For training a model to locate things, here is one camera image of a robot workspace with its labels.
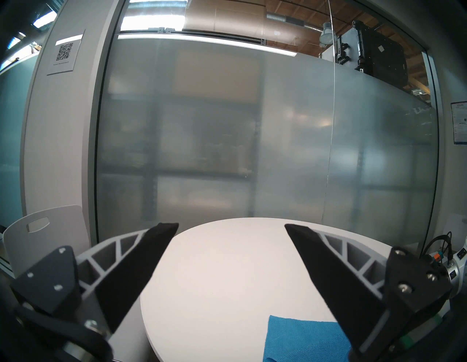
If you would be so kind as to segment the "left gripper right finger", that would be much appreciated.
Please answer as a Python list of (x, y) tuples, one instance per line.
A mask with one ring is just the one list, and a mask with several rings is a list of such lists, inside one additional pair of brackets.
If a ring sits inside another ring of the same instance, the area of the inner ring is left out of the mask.
[(383, 257), (357, 240), (285, 224), (310, 279), (348, 338), (349, 360), (417, 360), (449, 300), (446, 273), (407, 249)]

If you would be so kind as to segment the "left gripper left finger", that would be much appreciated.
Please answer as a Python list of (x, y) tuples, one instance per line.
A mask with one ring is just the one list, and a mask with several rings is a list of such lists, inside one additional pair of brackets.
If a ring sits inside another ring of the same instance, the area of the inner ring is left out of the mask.
[(11, 284), (25, 325), (51, 334), (113, 334), (151, 279), (179, 223), (120, 235), (75, 256), (60, 246)]

